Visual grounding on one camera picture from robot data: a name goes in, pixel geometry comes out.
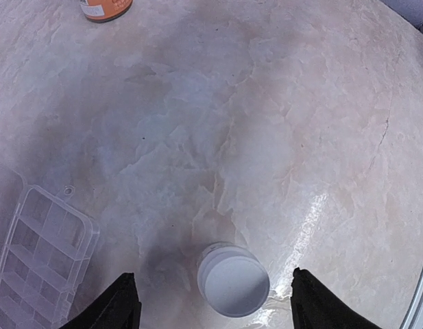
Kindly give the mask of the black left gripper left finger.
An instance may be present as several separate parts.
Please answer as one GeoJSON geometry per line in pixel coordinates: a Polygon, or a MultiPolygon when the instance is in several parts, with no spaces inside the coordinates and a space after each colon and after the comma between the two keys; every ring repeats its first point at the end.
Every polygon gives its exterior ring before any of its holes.
{"type": "Polygon", "coordinates": [[[142,304],[133,273],[122,273],[91,305],[60,329],[139,329],[142,304]]]}

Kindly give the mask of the white pill bottle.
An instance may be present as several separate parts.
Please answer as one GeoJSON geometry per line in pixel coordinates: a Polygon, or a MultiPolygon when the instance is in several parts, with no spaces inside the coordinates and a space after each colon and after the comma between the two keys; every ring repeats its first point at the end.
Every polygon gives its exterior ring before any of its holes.
{"type": "Polygon", "coordinates": [[[232,243],[207,246],[197,263],[197,286],[210,307],[225,317],[255,313],[269,295],[269,275],[251,252],[232,243]]]}

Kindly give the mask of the clear plastic pill organizer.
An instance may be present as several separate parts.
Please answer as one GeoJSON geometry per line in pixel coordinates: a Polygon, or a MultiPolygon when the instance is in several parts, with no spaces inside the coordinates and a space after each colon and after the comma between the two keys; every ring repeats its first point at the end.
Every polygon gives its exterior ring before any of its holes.
{"type": "Polygon", "coordinates": [[[66,186],[27,185],[0,255],[0,328],[60,328],[93,255],[99,228],[74,209],[66,186]]]}

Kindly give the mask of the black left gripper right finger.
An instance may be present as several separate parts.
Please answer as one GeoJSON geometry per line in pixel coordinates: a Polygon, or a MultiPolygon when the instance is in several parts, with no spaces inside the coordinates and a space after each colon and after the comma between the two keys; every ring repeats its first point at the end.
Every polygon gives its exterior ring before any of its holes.
{"type": "Polygon", "coordinates": [[[294,328],[360,329],[378,327],[343,303],[306,269],[294,269],[291,287],[294,328]]]}

